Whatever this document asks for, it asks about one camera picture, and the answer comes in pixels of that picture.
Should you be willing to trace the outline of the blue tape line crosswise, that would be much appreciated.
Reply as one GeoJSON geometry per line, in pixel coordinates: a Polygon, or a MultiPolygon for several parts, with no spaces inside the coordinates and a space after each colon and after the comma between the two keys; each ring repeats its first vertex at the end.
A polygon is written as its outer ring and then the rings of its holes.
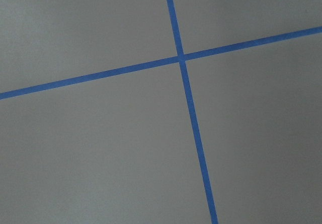
{"type": "MultiPolygon", "coordinates": [[[[226,46],[196,51],[192,53],[187,53],[184,55],[184,60],[198,59],[198,58],[203,58],[207,56],[237,51],[241,49],[256,47],[256,46],[265,45],[265,44],[271,44],[279,41],[290,40],[294,38],[299,38],[299,37],[304,37],[304,36],[309,36],[309,35],[314,35],[319,33],[321,33],[321,26],[299,30],[295,32],[279,34],[279,35],[270,36],[270,37],[264,37],[264,38],[245,41],[245,42],[240,42],[240,43],[235,43],[235,44],[230,44],[226,46]]],[[[92,74],[87,74],[87,75],[79,76],[75,78],[69,78],[69,79],[54,81],[50,83],[40,84],[36,86],[26,87],[22,89],[16,89],[16,90],[1,93],[1,100],[18,97],[22,95],[27,95],[31,93],[36,93],[36,92],[66,87],[70,85],[80,84],[84,82],[99,80],[103,78],[113,77],[121,74],[145,70],[145,69],[159,67],[163,65],[169,65],[169,64],[178,63],[178,62],[179,62],[179,58],[177,56],[173,56],[169,58],[144,62],[140,64],[120,67],[120,68],[101,71],[101,72],[92,73],[92,74]]]]}

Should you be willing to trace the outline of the blue tape line lengthwise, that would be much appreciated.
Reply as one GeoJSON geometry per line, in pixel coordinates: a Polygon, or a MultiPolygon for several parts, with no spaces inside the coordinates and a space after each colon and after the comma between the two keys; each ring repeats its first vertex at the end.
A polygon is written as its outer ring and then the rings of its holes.
{"type": "Polygon", "coordinates": [[[185,91],[187,107],[188,107],[190,121],[191,121],[191,127],[192,127],[195,146],[196,146],[196,152],[198,156],[205,195],[207,199],[210,219],[211,219],[211,223],[218,223],[215,201],[213,198],[213,192],[212,192],[211,183],[209,179],[209,173],[208,173],[202,138],[200,134],[198,118],[195,110],[195,104],[194,104],[194,99],[192,95],[191,84],[190,84],[189,74],[187,70],[187,64],[185,60],[174,0],[167,0],[167,5],[168,5],[168,10],[170,15],[174,42],[176,46],[177,58],[179,62],[180,72],[181,72],[184,91],[185,91]]]}

